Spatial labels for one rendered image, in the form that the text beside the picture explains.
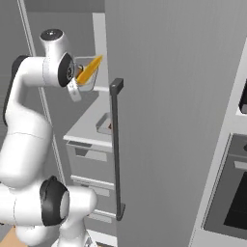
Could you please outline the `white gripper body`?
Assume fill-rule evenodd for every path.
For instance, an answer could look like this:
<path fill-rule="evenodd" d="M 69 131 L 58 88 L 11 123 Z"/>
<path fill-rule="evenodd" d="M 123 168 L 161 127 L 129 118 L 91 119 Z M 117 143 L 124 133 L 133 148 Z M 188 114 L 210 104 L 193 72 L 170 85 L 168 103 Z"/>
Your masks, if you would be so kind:
<path fill-rule="evenodd" d="M 68 83 L 67 88 L 69 91 L 69 95 L 74 102 L 80 101 L 82 99 L 78 90 L 76 80 L 74 78 L 72 78 L 71 81 Z"/>

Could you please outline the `grey drawer front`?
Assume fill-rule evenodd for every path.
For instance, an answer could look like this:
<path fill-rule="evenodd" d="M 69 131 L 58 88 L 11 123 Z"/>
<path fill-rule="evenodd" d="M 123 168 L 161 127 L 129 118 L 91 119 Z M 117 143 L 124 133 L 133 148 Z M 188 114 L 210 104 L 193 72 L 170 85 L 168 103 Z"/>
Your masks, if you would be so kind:
<path fill-rule="evenodd" d="M 113 183 L 114 164 L 111 151 L 92 144 L 67 142 L 71 173 L 82 178 L 91 178 Z"/>
<path fill-rule="evenodd" d="M 95 190 L 98 198 L 98 210 L 109 213 L 116 212 L 116 192 L 114 183 L 92 178 L 83 178 L 75 175 L 71 175 L 70 178 L 76 185 L 89 187 Z"/>
<path fill-rule="evenodd" d="M 85 225 L 89 230 L 105 233 L 109 235 L 117 235 L 116 214 L 99 209 L 95 209 L 85 218 Z"/>

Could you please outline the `clear vegetable container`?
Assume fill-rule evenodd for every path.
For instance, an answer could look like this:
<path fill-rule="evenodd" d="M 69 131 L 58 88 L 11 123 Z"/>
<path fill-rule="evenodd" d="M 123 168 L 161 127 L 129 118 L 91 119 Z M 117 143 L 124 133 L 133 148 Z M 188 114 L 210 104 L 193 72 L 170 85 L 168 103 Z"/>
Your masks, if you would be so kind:
<path fill-rule="evenodd" d="M 77 73 L 77 67 L 78 66 L 79 65 L 75 66 L 75 76 L 76 76 L 76 73 Z M 94 88 L 94 85 L 96 83 L 97 72 L 98 72 L 98 69 L 93 73 L 93 75 L 90 77 L 90 79 L 87 81 L 87 83 L 85 85 L 78 85 L 77 84 L 78 89 L 80 91 L 83 91 L 83 92 L 91 91 Z"/>

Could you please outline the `grey fridge door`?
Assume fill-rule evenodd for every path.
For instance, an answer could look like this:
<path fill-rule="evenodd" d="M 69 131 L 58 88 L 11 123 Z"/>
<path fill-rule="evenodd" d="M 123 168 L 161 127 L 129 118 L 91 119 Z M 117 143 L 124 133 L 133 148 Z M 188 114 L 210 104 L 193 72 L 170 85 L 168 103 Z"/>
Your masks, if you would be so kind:
<path fill-rule="evenodd" d="M 247 0 L 105 0 L 120 77 L 119 247 L 187 247 L 247 38 Z"/>

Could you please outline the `built-in oven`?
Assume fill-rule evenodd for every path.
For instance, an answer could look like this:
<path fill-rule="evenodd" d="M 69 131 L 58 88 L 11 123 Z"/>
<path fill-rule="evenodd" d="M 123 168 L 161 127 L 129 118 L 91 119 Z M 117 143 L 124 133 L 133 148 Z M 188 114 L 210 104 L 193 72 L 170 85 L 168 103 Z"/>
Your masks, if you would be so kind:
<path fill-rule="evenodd" d="M 215 161 L 204 230 L 247 240 L 247 135 L 229 134 Z"/>

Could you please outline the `black microwave oven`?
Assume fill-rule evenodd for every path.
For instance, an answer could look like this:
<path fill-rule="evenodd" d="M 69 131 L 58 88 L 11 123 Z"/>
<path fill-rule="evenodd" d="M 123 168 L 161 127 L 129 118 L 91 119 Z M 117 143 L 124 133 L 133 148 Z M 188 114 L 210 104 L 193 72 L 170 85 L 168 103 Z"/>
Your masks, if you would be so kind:
<path fill-rule="evenodd" d="M 247 80 L 245 82 L 238 107 L 242 114 L 247 114 Z"/>

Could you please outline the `yellow corn cob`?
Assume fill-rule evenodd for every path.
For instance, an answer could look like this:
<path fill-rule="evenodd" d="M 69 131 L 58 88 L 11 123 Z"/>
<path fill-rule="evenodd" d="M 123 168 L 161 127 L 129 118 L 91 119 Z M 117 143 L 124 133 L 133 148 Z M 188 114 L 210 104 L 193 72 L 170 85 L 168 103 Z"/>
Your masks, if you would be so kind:
<path fill-rule="evenodd" d="M 85 85 L 93 73 L 98 69 L 102 60 L 102 55 L 96 56 L 86 67 L 79 65 L 76 73 L 76 83 Z"/>

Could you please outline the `grey meat container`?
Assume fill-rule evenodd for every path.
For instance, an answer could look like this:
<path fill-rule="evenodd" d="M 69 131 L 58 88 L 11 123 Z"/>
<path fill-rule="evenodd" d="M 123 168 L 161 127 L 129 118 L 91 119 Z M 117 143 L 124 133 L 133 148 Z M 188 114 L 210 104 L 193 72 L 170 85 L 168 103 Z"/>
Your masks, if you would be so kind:
<path fill-rule="evenodd" d="M 111 116 L 110 113 L 104 113 L 103 116 L 96 123 L 96 131 L 101 134 L 110 135 L 111 129 Z"/>

